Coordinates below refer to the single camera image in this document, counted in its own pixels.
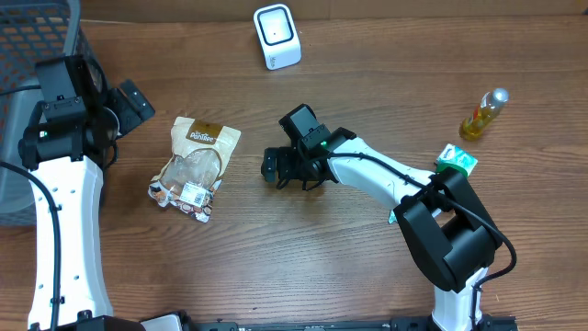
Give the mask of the beige brown snack packet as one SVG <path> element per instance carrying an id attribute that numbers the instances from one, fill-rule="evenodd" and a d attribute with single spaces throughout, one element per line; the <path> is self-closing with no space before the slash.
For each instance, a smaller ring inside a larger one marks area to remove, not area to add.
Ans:
<path id="1" fill-rule="evenodd" d="M 172 157 L 154 176 L 148 195 L 162 208 L 175 207 L 201 223 L 242 133 L 217 123 L 178 117 L 171 129 Z"/>

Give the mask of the green lid jar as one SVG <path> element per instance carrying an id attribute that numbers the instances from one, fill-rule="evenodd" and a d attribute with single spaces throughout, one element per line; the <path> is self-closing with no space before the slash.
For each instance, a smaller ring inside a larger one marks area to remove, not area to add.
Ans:
<path id="1" fill-rule="evenodd" d="M 447 163 L 447 162 L 438 163 L 436 165 L 435 172 L 437 174 L 442 175 L 443 177 L 451 177 L 451 176 L 454 176 L 455 174 L 460 174 L 464 178 L 469 177 L 469 173 L 465 167 L 458 165 L 458 164 Z"/>

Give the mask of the teal Kleenex tissue pack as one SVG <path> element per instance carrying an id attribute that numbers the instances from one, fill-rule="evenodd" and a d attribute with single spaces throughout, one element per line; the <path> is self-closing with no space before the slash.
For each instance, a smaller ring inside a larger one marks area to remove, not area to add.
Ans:
<path id="1" fill-rule="evenodd" d="M 477 163 L 478 159 L 473 155 L 454 144 L 448 143 L 435 160 L 435 171 L 440 173 L 447 168 L 454 168 L 463 176 L 468 177 Z"/>

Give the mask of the silver capped amber bottle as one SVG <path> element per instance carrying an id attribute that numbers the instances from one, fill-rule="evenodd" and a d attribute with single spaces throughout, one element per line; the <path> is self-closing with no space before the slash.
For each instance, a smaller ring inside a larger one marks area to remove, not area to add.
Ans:
<path id="1" fill-rule="evenodd" d="M 487 92 L 473 113 L 461 122 L 460 137 L 468 141 L 478 140 L 508 101 L 509 92 L 505 88 L 499 87 Z"/>

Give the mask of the teal snack packet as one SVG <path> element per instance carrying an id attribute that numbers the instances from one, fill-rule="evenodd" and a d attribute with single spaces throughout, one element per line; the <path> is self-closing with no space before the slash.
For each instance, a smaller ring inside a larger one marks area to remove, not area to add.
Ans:
<path id="1" fill-rule="evenodd" d="M 397 222 L 396 215 L 394 214 L 394 212 L 393 212 L 393 211 L 391 211 L 391 212 L 390 212 L 390 215 L 389 215 L 389 224 L 393 224 L 393 223 L 395 223 L 395 222 Z"/>

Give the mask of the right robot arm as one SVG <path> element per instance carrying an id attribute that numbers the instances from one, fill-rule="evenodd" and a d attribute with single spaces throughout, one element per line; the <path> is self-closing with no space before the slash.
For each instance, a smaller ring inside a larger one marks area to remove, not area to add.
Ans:
<path id="1" fill-rule="evenodd" d="M 391 210 L 415 265 L 434 286 L 433 312 L 391 321 L 393 329 L 509 330 L 511 319 L 481 311 L 481 287 L 506 240 L 467 178 L 403 165 L 372 149 L 354 132 L 330 131 L 301 104 L 280 127 L 288 146 L 268 147 L 261 174 L 284 188 L 298 180 L 312 190 L 326 181 L 356 188 Z"/>

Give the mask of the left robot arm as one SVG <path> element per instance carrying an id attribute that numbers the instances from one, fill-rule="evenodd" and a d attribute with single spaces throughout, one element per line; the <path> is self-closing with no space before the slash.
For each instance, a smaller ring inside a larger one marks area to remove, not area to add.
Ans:
<path id="1" fill-rule="evenodd" d="M 102 269 L 99 208 L 117 141 L 155 110 L 131 80 L 97 85 L 96 60 L 63 56 L 37 63 L 43 99 L 18 144 L 36 208 L 36 289 L 31 330 L 99 330 L 117 321 Z"/>

